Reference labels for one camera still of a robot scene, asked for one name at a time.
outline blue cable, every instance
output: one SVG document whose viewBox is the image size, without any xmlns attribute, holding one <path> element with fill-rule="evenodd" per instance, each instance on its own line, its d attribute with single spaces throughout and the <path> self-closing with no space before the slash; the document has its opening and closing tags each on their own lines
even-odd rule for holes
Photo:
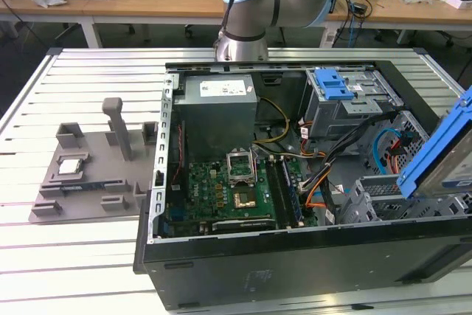
<svg viewBox="0 0 472 315">
<path fill-rule="evenodd" d="M 354 13 L 354 5 L 353 3 L 350 3 L 351 11 Z M 354 33 L 354 28 L 353 28 L 353 21 L 354 21 L 354 15 L 351 17 L 351 23 L 349 24 L 349 42 L 347 43 L 347 47 L 351 47 L 351 40 L 353 39 L 353 33 Z"/>
<path fill-rule="evenodd" d="M 373 148 L 372 148 L 372 153 L 374 155 L 374 160 L 375 160 L 375 163 L 377 164 L 377 167 L 379 169 L 379 171 L 381 172 L 382 175 L 386 175 L 386 171 L 385 171 L 385 168 L 384 166 L 382 165 L 381 163 L 381 160 L 378 158 L 378 141 L 380 140 L 380 138 L 387 132 L 392 132 L 394 134 L 396 134 L 396 136 L 398 138 L 401 137 L 401 134 L 399 131 L 393 129 L 393 128 L 385 128 L 383 129 L 379 134 L 378 136 L 375 138 L 374 140 L 374 145 L 373 145 Z"/>
</svg>

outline blue plastic bracket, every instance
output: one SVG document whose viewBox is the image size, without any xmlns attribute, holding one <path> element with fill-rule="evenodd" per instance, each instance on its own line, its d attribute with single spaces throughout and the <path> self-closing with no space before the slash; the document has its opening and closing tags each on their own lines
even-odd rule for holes
<svg viewBox="0 0 472 315">
<path fill-rule="evenodd" d="M 401 172 L 398 177 L 397 185 L 399 186 L 403 197 L 412 197 L 413 192 L 418 188 L 417 182 L 422 173 L 426 171 L 443 150 L 448 146 L 462 129 L 472 120 L 472 86 L 459 98 L 454 104 L 451 113 L 441 122 L 438 129 L 431 138 L 423 145 L 418 154 L 410 161 L 410 163 Z M 454 185 L 459 186 L 463 181 L 456 181 Z"/>
<path fill-rule="evenodd" d="M 352 100 L 354 94 L 349 91 L 344 78 L 334 69 L 315 69 L 315 79 L 324 91 L 326 100 Z"/>
</svg>

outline wooden table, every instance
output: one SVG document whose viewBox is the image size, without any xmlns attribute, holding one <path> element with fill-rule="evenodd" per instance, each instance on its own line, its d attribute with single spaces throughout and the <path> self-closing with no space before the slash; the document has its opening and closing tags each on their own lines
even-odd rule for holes
<svg viewBox="0 0 472 315">
<path fill-rule="evenodd" d="M 366 4 L 364 0 L 353 0 Z M 431 0 L 406 4 L 403 0 L 369 0 L 372 15 L 366 19 L 363 28 L 393 30 L 443 30 L 471 31 L 472 10 L 458 10 L 443 1 Z M 339 23 L 344 23 L 347 15 L 345 0 L 338 0 L 333 14 L 327 17 L 326 32 L 336 34 Z"/>
<path fill-rule="evenodd" d="M 95 24 L 220 24 L 222 0 L 68 0 L 68 4 L 44 9 L 30 0 L 6 0 L 25 21 L 75 22 L 82 25 L 88 46 L 101 46 Z M 364 28 L 397 30 L 472 30 L 472 10 L 456 10 L 441 1 L 404 4 L 402 0 L 370 0 L 372 15 Z M 326 22 L 321 46 L 332 46 L 337 29 L 347 15 L 338 0 Z M 15 20 L 0 3 L 0 21 Z"/>
</svg>

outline open computer tower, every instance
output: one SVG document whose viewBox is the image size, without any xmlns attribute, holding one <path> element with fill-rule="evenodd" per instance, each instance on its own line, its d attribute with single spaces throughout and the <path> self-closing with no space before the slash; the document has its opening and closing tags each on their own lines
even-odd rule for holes
<svg viewBox="0 0 472 315">
<path fill-rule="evenodd" d="M 136 262 L 167 310 L 427 283 L 471 197 L 404 198 L 439 118 L 388 61 L 168 65 Z"/>
</svg>

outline desk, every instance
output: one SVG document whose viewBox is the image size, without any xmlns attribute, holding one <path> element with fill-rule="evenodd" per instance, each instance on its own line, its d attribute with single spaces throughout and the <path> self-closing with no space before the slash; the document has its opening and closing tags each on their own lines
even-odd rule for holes
<svg viewBox="0 0 472 315">
<path fill-rule="evenodd" d="M 391 30 L 472 31 L 472 10 L 458 10 L 442 1 L 405 4 L 402 0 L 369 0 L 372 15 L 363 28 Z M 333 14 L 327 17 L 326 36 L 336 34 L 347 14 L 345 0 L 338 0 Z M 331 46 L 329 41 L 324 46 Z"/>
<path fill-rule="evenodd" d="M 30 0 L 7 0 L 25 21 L 76 22 L 82 25 L 87 44 L 101 47 L 95 24 L 208 24 L 223 18 L 222 0 L 68 0 L 67 5 L 44 9 Z M 401 0 L 370 0 L 372 15 L 364 28 L 394 30 L 472 31 L 472 10 L 457 10 L 440 1 L 404 4 Z M 344 0 L 338 0 L 326 22 L 321 46 L 333 45 L 336 30 L 346 18 Z M 0 4 L 0 21 L 15 17 Z"/>
<path fill-rule="evenodd" d="M 438 115 L 461 92 L 429 56 L 411 49 L 271 49 L 269 57 L 391 60 Z M 159 120 L 166 62 L 211 60 L 211 49 L 65 49 L 44 58 L 0 120 L 0 314 L 165 314 L 150 278 L 131 269 L 137 217 L 60 225 L 30 225 L 27 219 L 61 122 L 78 122 L 84 132 L 108 130 L 102 100 L 120 96 L 128 129 L 139 129 L 141 122 Z M 354 303 L 375 306 L 368 315 L 462 314 L 472 308 L 471 277 L 469 262 L 435 283 L 203 314 L 339 314 L 351 312 Z"/>
</svg>

